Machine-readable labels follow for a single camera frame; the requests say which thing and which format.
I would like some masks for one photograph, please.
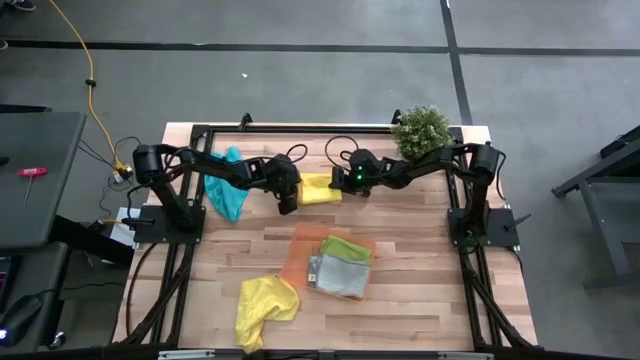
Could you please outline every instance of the yellow cloth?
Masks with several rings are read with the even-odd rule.
[[[300,174],[299,196],[300,205],[317,204],[342,200],[342,191],[329,189],[331,174]]]
[[[264,321],[292,321],[299,305],[296,291],[274,275],[243,281],[236,317],[236,344],[247,354],[261,349]]]

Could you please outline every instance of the yellow cable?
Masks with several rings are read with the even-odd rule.
[[[64,15],[62,10],[60,10],[58,5],[56,5],[56,3],[53,0],[49,0],[49,2],[58,11],[60,16],[62,16],[64,21],[67,23],[67,25],[69,25],[69,28],[71,28],[73,33],[76,34],[76,37],[78,38],[78,41],[80,41],[80,44],[82,45],[82,48],[84,49],[84,52],[87,54],[87,59],[89,59],[89,80],[93,81],[93,59],[91,58],[91,54],[89,53],[89,49],[87,49],[87,45],[84,43],[84,40],[82,40],[82,36],[80,36],[80,33],[78,32],[78,30],[76,30],[75,26],[73,26],[71,21],[69,21],[69,19],[67,19],[67,17]],[[115,162],[116,162],[115,163],[116,168],[124,167],[124,165],[120,162],[120,159],[118,159],[118,154],[116,154],[116,149],[113,146],[113,143],[111,142],[111,136],[109,136],[109,132],[107,131],[107,129],[105,129],[104,125],[102,124],[102,121],[100,121],[100,118],[98,117],[98,114],[96,114],[96,111],[93,109],[93,86],[91,86],[91,85],[89,85],[89,111],[91,112],[91,115],[93,116],[93,118],[98,123],[98,126],[100,126],[100,129],[102,129],[102,132],[104,133],[104,136],[107,138],[107,142],[109,143],[109,147],[111,148],[111,152],[113,153],[113,157],[114,157]]]

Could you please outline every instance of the blue towel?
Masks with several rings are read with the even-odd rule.
[[[222,154],[213,154],[217,158],[224,157]],[[242,155],[235,146],[227,149],[227,161],[240,161]],[[237,222],[242,214],[242,204],[249,195],[248,190],[236,189],[229,185],[226,180],[213,176],[204,177],[204,189],[209,196],[209,200],[218,213],[231,222]]]

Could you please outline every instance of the potted plant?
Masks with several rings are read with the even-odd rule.
[[[416,106],[402,113],[402,123],[391,129],[398,153],[415,160],[449,143],[449,119],[435,106]]]

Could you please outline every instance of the wooden table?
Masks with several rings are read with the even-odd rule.
[[[175,146],[188,144],[192,125],[167,124],[163,142]],[[489,140],[487,127],[462,129],[465,142]],[[330,173],[332,165],[324,155],[324,145],[330,137],[325,134],[217,134],[213,144],[215,151],[224,152],[229,146],[237,146],[243,156],[252,157],[284,153],[296,143],[305,143],[309,154],[296,164],[300,172]],[[378,157],[398,157],[389,135],[353,137],[360,147],[368,148]],[[348,140],[336,140],[330,146],[330,155],[339,160],[339,152],[352,146]],[[462,192],[459,197],[464,202]],[[492,207],[503,204],[494,186],[488,197]],[[149,203],[159,202],[151,194]],[[304,221],[377,241],[367,299],[353,303],[300,290],[300,311],[293,322],[266,323],[265,348],[472,349],[460,261],[450,245],[446,224],[450,204],[443,172],[416,179],[402,190],[379,186],[368,199],[345,194],[341,203],[301,206],[287,216],[278,214],[272,194],[253,190],[236,224],[222,219],[208,199],[203,204],[207,208],[205,230],[192,266],[181,348],[236,347],[234,325],[240,283],[277,274],[295,225]],[[136,252],[131,272],[142,252],[143,249]],[[136,280],[131,307],[134,327],[158,295],[166,252],[166,245],[158,245]],[[487,248],[486,252],[497,303],[520,333],[535,342],[516,258],[502,248]],[[168,309],[165,333],[173,314],[171,304]],[[482,306],[479,311],[488,341],[486,313]],[[122,339],[124,333],[123,301],[114,341]]]

